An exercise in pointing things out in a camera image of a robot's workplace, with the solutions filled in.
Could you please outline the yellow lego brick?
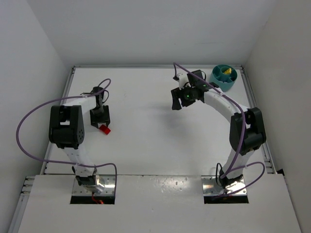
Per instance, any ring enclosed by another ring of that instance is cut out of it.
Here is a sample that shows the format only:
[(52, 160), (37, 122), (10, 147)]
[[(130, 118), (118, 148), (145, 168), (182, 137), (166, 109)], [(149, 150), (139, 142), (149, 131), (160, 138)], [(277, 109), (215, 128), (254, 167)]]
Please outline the yellow lego brick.
[(229, 69), (227, 69), (226, 71), (224, 71), (224, 74), (231, 74), (231, 72), (232, 72), (232, 69), (229, 68)]

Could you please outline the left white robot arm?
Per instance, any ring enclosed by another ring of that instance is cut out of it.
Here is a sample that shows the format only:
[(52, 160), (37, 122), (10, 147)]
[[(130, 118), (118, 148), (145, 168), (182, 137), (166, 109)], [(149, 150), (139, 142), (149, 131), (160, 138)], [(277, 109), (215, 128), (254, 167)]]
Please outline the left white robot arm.
[(67, 155), (78, 185), (96, 194), (103, 192), (104, 182), (83, 144), (84, 115), (89, 114), (90, 125), (97, 129), (109, 126), (109, 106), (104, 104), (104, 92), (96, 86), (90, 97), (52, 106), (49, 124), (49, 140)]

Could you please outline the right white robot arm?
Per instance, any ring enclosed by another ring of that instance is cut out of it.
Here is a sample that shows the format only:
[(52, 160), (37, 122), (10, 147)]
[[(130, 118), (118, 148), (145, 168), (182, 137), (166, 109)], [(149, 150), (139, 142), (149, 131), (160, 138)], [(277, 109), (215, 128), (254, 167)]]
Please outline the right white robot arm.
[(178, 87), (171, 91), (173, 110), (181, 110), (200, 100), (215, 109), (230, 124), (231, 152), (226, 163), (216, 173), (216, 183), (226, 188), (242, 178), (250, 157), (266, 142), (262, 112), (257, 107), (239, 105), (225, 95), (216, 83), (208, 83), (201, 70), (175, 74), (173, 79), (178, 82)]

